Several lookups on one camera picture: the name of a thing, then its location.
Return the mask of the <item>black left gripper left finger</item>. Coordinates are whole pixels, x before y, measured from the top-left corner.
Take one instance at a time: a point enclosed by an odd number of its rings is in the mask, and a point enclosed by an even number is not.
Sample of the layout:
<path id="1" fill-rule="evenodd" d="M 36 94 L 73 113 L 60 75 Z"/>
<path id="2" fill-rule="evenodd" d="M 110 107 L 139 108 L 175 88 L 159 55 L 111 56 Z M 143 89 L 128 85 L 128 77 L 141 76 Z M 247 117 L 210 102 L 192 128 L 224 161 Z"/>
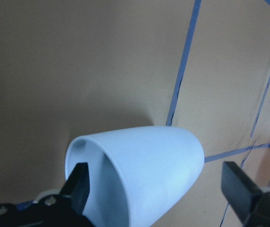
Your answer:
<path id="1" fill-rule="evenodd" d="M 75 165 L 59 194 L 68 199 L 71 209 L 77 215 L 82 216 L 89 197 L 88 163 L 77 163 Z"/>

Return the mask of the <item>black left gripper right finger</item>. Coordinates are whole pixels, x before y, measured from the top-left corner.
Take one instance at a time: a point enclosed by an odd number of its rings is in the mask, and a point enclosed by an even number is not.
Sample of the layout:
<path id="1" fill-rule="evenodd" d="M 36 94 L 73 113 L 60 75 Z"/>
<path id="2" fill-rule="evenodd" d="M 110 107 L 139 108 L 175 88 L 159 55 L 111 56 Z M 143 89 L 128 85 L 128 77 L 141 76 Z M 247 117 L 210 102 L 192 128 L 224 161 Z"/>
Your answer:
<path id="1" fill-rule="evenodd" d="M 221 191 L 242 224 L 262 197 L 262 190 L 232 161 L 222 165 Z"/>

